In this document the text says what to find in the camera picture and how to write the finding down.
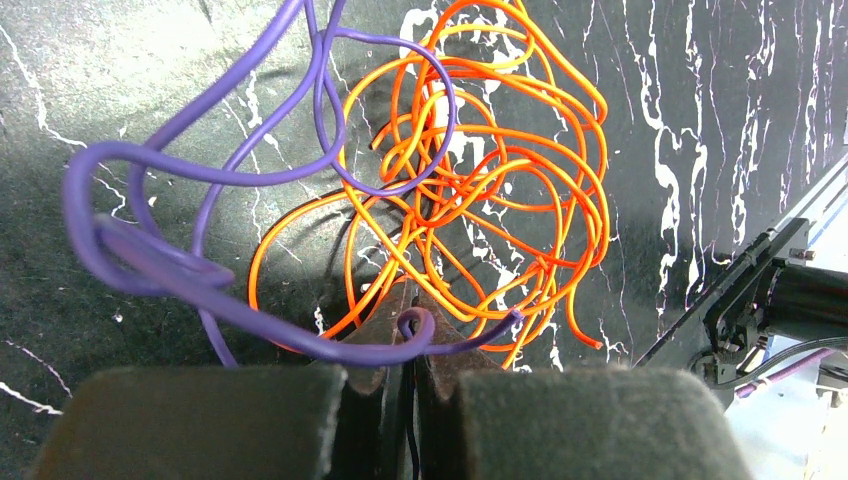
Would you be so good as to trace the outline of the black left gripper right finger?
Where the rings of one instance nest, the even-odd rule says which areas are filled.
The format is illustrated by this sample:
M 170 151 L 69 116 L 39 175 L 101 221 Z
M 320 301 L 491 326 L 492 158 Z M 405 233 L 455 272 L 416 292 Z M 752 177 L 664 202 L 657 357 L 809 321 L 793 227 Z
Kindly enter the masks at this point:
M 426 479 L 748 479 L 694 375 L 617 365 L 505 371 L 478 350 L 415 365 Z

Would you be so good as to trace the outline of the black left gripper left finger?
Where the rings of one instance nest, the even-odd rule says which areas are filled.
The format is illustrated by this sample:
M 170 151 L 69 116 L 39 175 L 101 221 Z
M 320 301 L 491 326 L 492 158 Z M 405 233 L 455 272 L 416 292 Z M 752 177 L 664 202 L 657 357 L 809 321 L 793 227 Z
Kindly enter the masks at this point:
M 394 479 L 399 366 L 127 367 L 86 380 L 33 479 Z

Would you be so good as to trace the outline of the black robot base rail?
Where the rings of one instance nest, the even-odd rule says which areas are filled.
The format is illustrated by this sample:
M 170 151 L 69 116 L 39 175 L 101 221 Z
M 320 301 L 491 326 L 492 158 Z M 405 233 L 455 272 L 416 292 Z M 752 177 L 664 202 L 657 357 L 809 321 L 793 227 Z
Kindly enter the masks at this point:
M 847 379 L 847 275 L 812 266 L 813 244 L 847 207 L 847 150 L 639 357 L 688 371 L 724 403 L 834 357 Z

